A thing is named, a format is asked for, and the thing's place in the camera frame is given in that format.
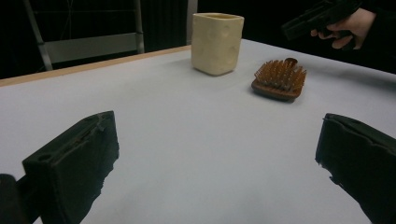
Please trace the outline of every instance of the brush bristles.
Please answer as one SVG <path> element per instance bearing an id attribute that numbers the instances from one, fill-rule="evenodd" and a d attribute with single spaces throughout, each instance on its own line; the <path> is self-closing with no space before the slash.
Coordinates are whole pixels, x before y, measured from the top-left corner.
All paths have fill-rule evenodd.
<path id="1" fill-rule="evenodd" d="M 306 71 L 301 66 L 295 66 L 295 60 L 270 61 L 254 74 L 257 80 L 266 88 L 291 92 L 301 89 L 304 85 Z"/>

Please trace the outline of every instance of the chair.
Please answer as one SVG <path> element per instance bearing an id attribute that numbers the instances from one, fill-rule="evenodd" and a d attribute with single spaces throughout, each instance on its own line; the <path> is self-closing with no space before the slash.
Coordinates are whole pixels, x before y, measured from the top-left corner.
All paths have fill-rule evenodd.
<path id="1" fill-rule="evenodd" d="M 134 0 L 134 33 L 54 41 L 43 40 L 30 0 L 23 0 L 23 3 L 47 71 L 53 70 L 54 63 L 70 62 L 134 50 L 137 53 L 145 52 L 140 0 Z"/>

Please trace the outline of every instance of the wooden brush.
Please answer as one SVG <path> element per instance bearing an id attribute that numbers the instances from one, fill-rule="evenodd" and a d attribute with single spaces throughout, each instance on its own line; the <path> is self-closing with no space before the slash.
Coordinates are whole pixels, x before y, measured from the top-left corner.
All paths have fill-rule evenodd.
<path id="1" fill-rule="evenodd" d="M 264 63 L 254 74 L 253 90 L 261 95 L 288 101 L 300 96 L 306 71 L 297 66 L 297 60 L 287 58 Z"/>

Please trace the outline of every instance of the wooden table edge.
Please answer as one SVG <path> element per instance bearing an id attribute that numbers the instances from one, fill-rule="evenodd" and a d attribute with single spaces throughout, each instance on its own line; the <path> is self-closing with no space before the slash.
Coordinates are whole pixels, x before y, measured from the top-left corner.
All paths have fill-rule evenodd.
<path id="1" fill-rule="evenodd" d="M 35 80 L 49 78 L 49 77 L 64 76 L 64 75 L 68 75 L 68 74 L 72 74 L 72 73 L 76 73 L 76 72 L 106 67 L 106 66 L 110 66 L 110 65 L 114 65 L 114 64 L 118 64 L 118 63 L 128 63 L 128 62 L 132 62 L 132 61 L 146 59 L 149 57 L 164 55 L 164 54 L 168 54 L 168 53 L 175 53 L 175 52 L 180 52 L 180 51 L 189 50 L 189 49 L 191 49 L 190 45 L 173 48 L 173 49 L 163 49 L 163 50 L 153 51 L 153 52 L 149 52 L 149 53 L 136 54 L 136 55 L 129 56 L 129 57 L 112 59 L 112 60 L 102 61 L 102 62 L 98 62 L 98 63 L 87 63 L 87 64 L 83 64 L 83 65 L 67 67 L 67 68 L 62 68 L 62 69 L 57 69 L 57 70 L 52 70 L 52 71 L 47 71 L 47 72 L 24 75 L 24 76 L 20 76 L 20 77 L 4 78 L 4 79 L 0 79 L 0 87 L 17 85 L 17 84 L 21 84 L 24 82 L 35 81 Z"/>

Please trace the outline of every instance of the finger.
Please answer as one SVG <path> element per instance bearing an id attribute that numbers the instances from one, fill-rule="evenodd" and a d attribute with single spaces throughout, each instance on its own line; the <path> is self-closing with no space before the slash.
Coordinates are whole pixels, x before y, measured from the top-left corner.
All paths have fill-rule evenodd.
<path id="1" fill-rule="evenodd" d="M 345 36 L 339 39 L 336 39 L 332 42 L 332 47 L 334 49 L 341 49 L 343 46 L 345 46 L 346 44 L 349 43 L 349 41 L 351 41 L 353 39 L 352 35 L 349 36 Z"/>
<path id="2" fill-rule="evenodd" d="M 311 30 L 311 36 L 317 36 L 318 31 L 317 30 Z"/>
<path id="3" fill-rule="evenodd" d="M 330 35 L 326 35 L 325 36 L 322 32 L 319 32 L 318 36 L 319 36 L 320 39 L 330 39 L 330 38 L 335 37 L 334 33 L 331 33 Z"/>
<path id="4" fill-rule="evenodd" d="M 334 24 L 327 25 L 326 28 L 330 31 L 348 30 L 350 28 L 348 19 L 349 17 L 342 19 Z"/>

